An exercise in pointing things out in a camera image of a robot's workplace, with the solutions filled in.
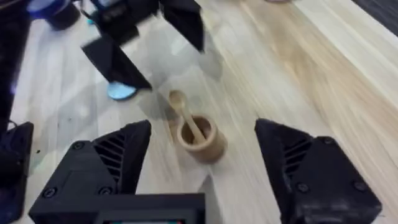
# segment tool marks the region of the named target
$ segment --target wooden mortar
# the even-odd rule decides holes
[[[205,142],[194,141],[193,134],[186,122],[177,128],[177,141],[197,161],[211,164],[216,162],[224,153],[226,144],[223,134],[218,130],[214,121],[203,114],[195,114],[193,120],[206,138]]]

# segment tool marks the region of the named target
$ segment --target mortar and pestle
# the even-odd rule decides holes
[[[186,102],[184,93],[170,91],[169,103],[184,119],[177,128],[177,141],[198,162],[214,163],[224,153],[226,141],[223,134],[207,115],[191,114]]]

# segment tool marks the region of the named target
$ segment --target light wood surface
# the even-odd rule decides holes
[[[221,214],[209,224],[280,223],[254,133],[262,117],[336,138],[382,201],[375,223],[398,223],[398,38],[349,0],[198,3],[206,54],[161,17],[141,24],[141,37],[123,50],[154,91],[123,102],[106,96],[105,79],[80,49],[98,36],[83,17],[63,32],[33,23],[11,116],[35,124],[25,212],[74,140],[148,119],[139,193],[206,190]],[[215,165],[174,147],[172,89],[225,135]]]

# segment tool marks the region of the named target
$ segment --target blue object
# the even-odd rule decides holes
[[[64,8],[70,0],[31,0],[27,11],[34,19],[45,19]]]
[[[137,89],[119,82],[111,82],[108,85],[108,96],[114,100],[124,100],[136,93]]]

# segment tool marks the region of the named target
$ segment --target black 3d-printed part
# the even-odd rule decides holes
[[[119,193],[134,194],[141,173],[142,163],[150,138],[150,122],[141,123],[139,128],[129,124],[120,131],[102,136],[93,141],[93,146],[113,179]]]
[[[0,223],[10,223],[22,215],[29,172],[33,124],[16,126],[0,141]]]
[[[107,81],[118,81],[137,89],[152,89],[150,83],[120,49],[119,45],[107,35],[94,40],[82,49]]]
[[[256,134],[282,224],[370,224],[382,205],[330,137],[259,119]]]
[[[150,122],[71,145],[35,201],[36,224],[182,221],[204,224],[203,194],[134,195]]]

